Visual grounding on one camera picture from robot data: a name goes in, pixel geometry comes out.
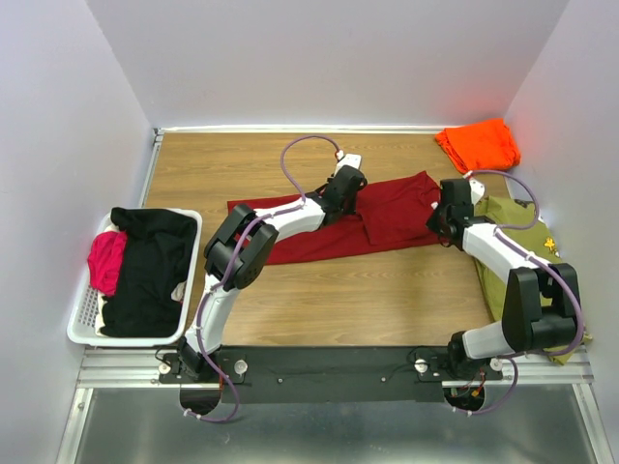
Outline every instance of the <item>cable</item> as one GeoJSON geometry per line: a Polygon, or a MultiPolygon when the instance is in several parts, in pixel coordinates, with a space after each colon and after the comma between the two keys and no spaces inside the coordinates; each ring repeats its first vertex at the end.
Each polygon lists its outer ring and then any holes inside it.
{"type": "Polygon", "coordinates": [[[531,197],[531,200],[533,201],[533,206],[535,207],[535,214],[533,215],[533,220],[531,220],[531,222],[529,222],[528,224],[524,224],[524,225],[499,224],[498,227],[500,227],[501,229],[526,230],[526,229],[530,229],[531,227],[533,227],[535,224],[538,223],[538,221],[540,220],[540,203],[538,202],[538,199],[533,193],[533,190],[529,188],[526,184],[524,184],[522,181],[520,181],[518,177],[508,172],[498,171],[495,169],[478,169],[476,171],[468,171],[466,174],[464,174],[464,179],[468,179],[469,177],[475,176],[476,174],[497,174],[499,176],[503,176],[508,179],[511,179],[517,184],[519,184],[529,194],[529,196],[531,197]]]}
{"type": "Polygon", "coordinates": [[[338,145],[338,143],[334,139],[332,139],[331,137],[327,137],[326,135],[318,135],[318,134],[303,135],[301,137],[298,137],[298,138],[292,140],[285,147],[283,147],[283,150],[281,150],[281,155],[280,155],[281,171],[283,172],[283,175],[286,176],[286,178],[290,181],[290,183],[294,186],[294,188],[301,195],[301,203],[299,203],[298,205],[293,206],[291,208],[286,208],[284,210],[279,210],[279,211],[275,212],[272,215],[264,215],[264,216],[261,216],[261,217],[256,217],[254,220],[252,220],[247,225],[245,230],[243,230],[243,233],[239,237],[239,240],[237,241],[236,247],[234,247],[234,251],[232,253],[232,256],[230,257],[230,261],[228,261],[228,265],[225,268],[225,272],[223,273],[223,277],[221,278],[220,282],[216,283],[215,285],[213,285],[211,287],[211,289],[202,296],[202,298],[200,299],[200,303],[198,304],[197,312],[196,312],[196,315],[195,315],[195,321],[196,321],[196,326],[197,326],[197,328],[195,330],[195,336],[197,337],[197,345],[198,345],[198,347],[200,349],[200,354],[202,355],[204,360],[206,360],[206,362],[213,368],[213,370],[215,370],[220,375],[220,377],[225,381],[225,383],[228,384],[228,386],[230,387],[230,390],[232,391],[232,394],[234,395],[234,409],[232,410],[232,412],[230,414],[228,414],[223,419],[206,418],[206,417],[203,417],[203,416],[201,416],[199,414],[194,413],[190,409],[186,409],[185,410],[185,412],[184,412],[185,415],[192,416],[192,417],[198,419],[199,421],[215,422],[215,423],[217,423],[217,422],[228,422],[232,418],[234,418],[234,416],[236,416],[236,413],[239,410],[239,406],[241,405],[241,398],[239,396],[239,392],[237,391],[236,387],[234,386],[234,383],[225,374],[225,372],[223,372],[220,369],[220,367],[206,353],[206,348],[204,347],[204,342],[202,340],[202,328],[201,328],[201,325],[200,325],[200,321],[202,320],[202,312],[204,311],[204,307],[206,306],[206,302],[208,301],[209,297],[213,294],[213,292],[215,292],[218,288],[223,287],[227,283],[228,279],[230,278],[230,274],[232,273],[232,267],[234,266],[234,262],[239,257],[239,253],[241,252],[241,247],[243,246],[243,243],[245,242],[245,239],[250,234],[250,232],[254,228],[254,226],[256,224],[258,224],[260,221],[264,220],[264,219],[274,218],[275,216],[281,216],[281,215],[285,215],[287,213],[292,213],[294,211],[300,210],[301,208],[303,208],[305,206],[305,204],[306,204],[306,195],[303,192],[303,189],[301,188],[299,183],[294,180],[294,178],[292,177],[292,175],[290,174],[290,172],[286,168],[286,165],[284,163],[284,158],[285,158],[285,155],[288,152],[288,150],[293,145],[301,142],[302,140],[308,140],[310,138],[318,138],[318,139],[326,140],[326,141],[330,142],[336,148],[336,153],[339,151],[339,145],[338,145]]]}
{"type": "Polygon", "coordinates": [[[496,401],[494,404],[488,406],[485,409],[480,409],[479,411],[466,411],[464,409],[459,409],[456,406],[453,407],[453,411],[460,411],[461,413],[466,414],[468,416],[481,416],[482,414],[487,414],[487,413],[491,413],[492,411],[496,411],[501,406],[503,406],[508,399],[510,399],[510,397],[514,394],[514,391],[516,390],[516,385],[518,383],[518,366],[512,358],[508,358],[508,357],[500,357],[500,358],[509,361],[514,367],[514,380],[512,384],[510,385],[510,388],[503,395],[503,397],[499,399],[498,401],[496,401]]]}
{"type": "Polygon", "coordinates": [[[546,271],[548,273],[548,275],[551,276],[559,284],[561,289],[568,296],[568,299],[570,300],[570,303],[574,307],[575,316],[576,316],[576,334],[575,334],[575,337],[570,342],[570,344],[566,348],[564,348],[562,350],[558,350],[558,351],[542,351],[542,352],[540,352],[541,354],[548,355],[548,356],[567,355],[568,353],[572,352],[580,344],[580,342],[582,341],[582,337],[584,335],[584,321],[583,321],[583,318],[582,318],[582,308],[580,307],[580,304],[578,303],[578,298],[575,296],[574,292],[572,291],[570,286],[567,284],[567,282],[559,274],[557,274],[547,264],[545,264],[542,261],[540,261],[535,255],[532,255],[531,253],[527,253],[525,250],[523,250],[519,246],[516,246],[509,239],[509,237],[507,237],[503,233],[503,230],[502,230],[502,229],[526,230],[526,229],[530,229],[535,224],[537,224],[538,220],[540,219],[540,204],[539,204],[537,198],[535,197],[535,194],[533,193],[533,190],[531,190],[531,188],[529,188],[526,184],[524,184],[522,181],[520,181],[520,179],[518,179],[516,176],[513,176],[512,174],[508,174],[507,172],[497,171],[497,170],[493,170],[493,169],[480,169],[480,170],[477,170],[477,171],[469,171],[466,174],[464,174],[464,178],[468,179],[470,176],[475,176],[476,174],[498,174],[500,176],[507,177],[508,179],[512,179],[513,181],[518,183],[523,189],[525,189],[526,192],[531,197],[531,200],[533,201],[533,205],[535,207],[535,215],[533,217],[533,220],[531,222],[529,222],[528,224],[526,224],[526,225],[498,224],[496,226],[496,228],[494,229],[494,236],[503,245],[505,245],[506,247],[508,247],[512,251],[516,252],[517,254],[522,256],[523,258],[531,261],[533,264],[535,264],[539,268],[541,268],[544,271],[546,271]]]}
{"type": "Polygon", "coordinates": [[[584,335],[584,321],[582,320],[582,308],[580,307],[580,304],[578,304],[578,299],[576,298],[574,292],[572,291],[570,286],[566,283],[566,281],[563,278],[561,278],[559,274],[556,273],[556,271],[554,271],[546,263],[542,262],[535,256],[524,253],[522,249],[514,245],[514,243],[505,234],[503,234],[503,232],[500,229],[497,230],[495,237],[503,245],[515,251],[520,256],[523,256],[525,259],[528,259],[533,264],[538,266],[540,269],[543,269],[544,271],[546,271],[548,275],[551,276],[559,284],[563,292],[568,296],[570,303],[574,307],[574,311],[576,315],[576,335],[566,348],[562,350],[558,350],[558,351],[543,351],[541,353],[545,355],[550,355],[550,356],[561,356],[561,355],[567,355],[568,353],[571,353],[580,344],[580,341],[582,340],[582,336],[584,335]]]}

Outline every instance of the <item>olive green cloth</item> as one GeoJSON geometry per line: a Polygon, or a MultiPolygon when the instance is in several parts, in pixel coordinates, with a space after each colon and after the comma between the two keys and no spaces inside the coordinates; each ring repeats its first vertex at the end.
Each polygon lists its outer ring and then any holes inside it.
{"type": "MultiPolygon", "coordinates": [[[[527,224],[533,220],[535,215],[535,207],[532,203],[526,204],[520,201],[514,201],[511,198],[499,198],[490,196],[484,198],[475,207],[475,216],[486,216],[492,219],[497,224],[527,224]]],[[[514,230],[503,229],[505,235],[512,240],[522,245],[526,249],[533,251],[535,254],[550,261],[553,264],[560,263],[561,258],[554,254],[548,246],[545,246],[546,240],[551,239],[550,231],[543,222],[538,221],[530,229],[514,230]]],[[[487,305],[492,313],[492,318],[495,321],[503,317],[503,303],[505,302],[506,285],[503,281],[487,266],[480,261],[475,260],[477,273],[482,283],[482,291],[486,298],[487,305]]],[[[550,300],[542,298],[542,305],[549,305],[550,300]]],[[[550,357],[557,363],[565,363],[571,354],[564,356],[550,357]]]]}

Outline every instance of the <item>orange cloth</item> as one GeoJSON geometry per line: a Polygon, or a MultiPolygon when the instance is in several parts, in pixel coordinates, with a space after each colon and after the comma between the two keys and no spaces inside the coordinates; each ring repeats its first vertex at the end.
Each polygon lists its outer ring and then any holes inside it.
{"type": "Polygon", "coordinates": [[[520,164],[520,151],[502,119],[445,129],[436,134],[436,141],[462,174],[520,164]]]}

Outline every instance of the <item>black metal base plate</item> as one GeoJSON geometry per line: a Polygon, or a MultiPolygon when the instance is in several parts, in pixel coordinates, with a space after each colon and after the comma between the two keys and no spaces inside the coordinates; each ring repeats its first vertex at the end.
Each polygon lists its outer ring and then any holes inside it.
{"type": "MultiPolygon", "coordinates": [[[[199,375],[186,372],[175,354],[167,354],[170,373],[160,376],[166,384],[214,383],[212,369],[199,375]]],[[[213,359],[230,376],[242,403],[312,403],[343,401],[442,402],[441,382],[469,381],[457,378],[446,365],[445,347],[264,347],[224,346],[213,359]],[[424,372],[415,366],[422,359],[424,372]],[[234,372],[234,363],[244,360],[244,375],[234,372]]],[[[486,371],[488,380],[501,374],[486,371]]],[[[221,401],[234,402],[223,383],[221,401]]]]}

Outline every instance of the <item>pink clothing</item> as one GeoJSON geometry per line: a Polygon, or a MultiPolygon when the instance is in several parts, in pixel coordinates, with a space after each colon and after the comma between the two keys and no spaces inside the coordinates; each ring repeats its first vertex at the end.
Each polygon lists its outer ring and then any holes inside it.
{"type": "Polygon", "coordinates": [[[125,232],[103,232],[95,237],[88,255],[90,285],[108,297],[116,293],[116,284],[127,244],[125,232]]]}

